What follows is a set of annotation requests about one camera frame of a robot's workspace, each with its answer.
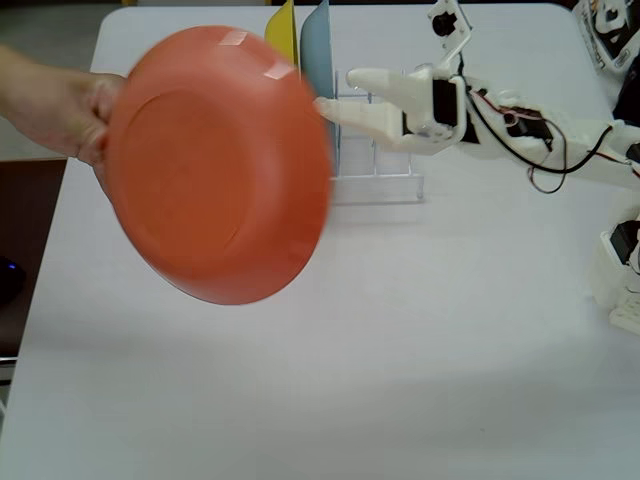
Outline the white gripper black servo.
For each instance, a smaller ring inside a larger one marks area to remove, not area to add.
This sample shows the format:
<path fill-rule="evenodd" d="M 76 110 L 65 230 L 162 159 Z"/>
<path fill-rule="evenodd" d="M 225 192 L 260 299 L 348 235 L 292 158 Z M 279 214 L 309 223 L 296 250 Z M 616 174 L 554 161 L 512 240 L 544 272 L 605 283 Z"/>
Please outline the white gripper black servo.
<path fill-rule="evenodd" d="M 316 110 L 341 127 L 369 136 L 386 150 L 435 155 L 450 147 L 479 147 L 463 81 L 433 78 L 427 67 L 412 74 L 382 68 L 355 68 L 349 87 L 365 90 L 378 103 L 318 97 Z"/>

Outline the person hand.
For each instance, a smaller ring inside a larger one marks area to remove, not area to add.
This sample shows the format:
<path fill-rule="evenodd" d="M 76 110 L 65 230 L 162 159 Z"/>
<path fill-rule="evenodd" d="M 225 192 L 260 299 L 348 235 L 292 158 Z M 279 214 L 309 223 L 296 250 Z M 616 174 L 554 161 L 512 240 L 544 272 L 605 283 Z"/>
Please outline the person hand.
<path fill-rule="evenodd" d="M 36 144 L 95 171 L 124 85 L 119 75 L 45 65 L 1 47 L 1 116 Z"/>

